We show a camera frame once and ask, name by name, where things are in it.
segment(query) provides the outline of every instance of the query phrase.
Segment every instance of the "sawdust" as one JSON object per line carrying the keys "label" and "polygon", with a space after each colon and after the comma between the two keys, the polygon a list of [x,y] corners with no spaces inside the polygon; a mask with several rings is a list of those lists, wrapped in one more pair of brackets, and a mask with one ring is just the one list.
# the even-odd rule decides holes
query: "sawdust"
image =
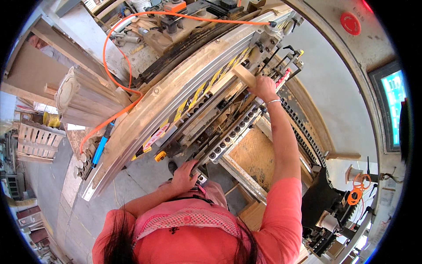
{"label": "sawdust", "polygon": [[265,191],[269,191],[274,174],[274,147],[259,128],[251,129],[229,155]]}

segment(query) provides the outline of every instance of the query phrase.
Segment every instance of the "wooden crate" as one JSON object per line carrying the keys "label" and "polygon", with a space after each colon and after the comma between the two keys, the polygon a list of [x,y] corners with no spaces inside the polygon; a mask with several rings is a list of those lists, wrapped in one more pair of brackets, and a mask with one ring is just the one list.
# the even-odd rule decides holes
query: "wooden crate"
{"label": "wooden crate", "polygon": [[19,127],[17,155],[20,161],[51,163],[66,132],[26,119]]}

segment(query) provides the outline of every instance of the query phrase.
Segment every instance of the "woman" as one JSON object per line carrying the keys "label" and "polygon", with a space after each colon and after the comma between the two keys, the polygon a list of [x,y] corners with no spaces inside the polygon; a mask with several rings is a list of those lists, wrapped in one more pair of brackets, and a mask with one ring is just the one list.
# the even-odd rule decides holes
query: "woman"
{"label": "woman", "polygon": [[108,212],[92,249],[94,264],[292,263],[302,240],[299,150],[269,77],[249,88],[267,103],[275,169],[261,229],[251,232],[227,210],[221,187],[189,179],[191,160],[155,192]]}

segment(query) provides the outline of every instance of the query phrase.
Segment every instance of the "pink shirt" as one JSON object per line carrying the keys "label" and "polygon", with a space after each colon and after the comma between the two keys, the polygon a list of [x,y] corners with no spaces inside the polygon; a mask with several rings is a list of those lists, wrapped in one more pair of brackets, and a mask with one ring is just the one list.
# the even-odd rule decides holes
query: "pink shirt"
{"label": "pink shirt", "polygon": [[[276,182],[267,196],[261,229],[253,232],[267,263],[292,263],[299,256],[302,241],[302,184],[297,178]],[[107,213],[102,232],[92,249],[94,264],[103,263],[103,248],[108,242],[113,223],[123,216],[121,210]],[[135,217],[127,214],[128,225]],[[230,263],[237,240],[214,227],[180,226],[158,229],[142,239],[134,248],[139,263]]]}

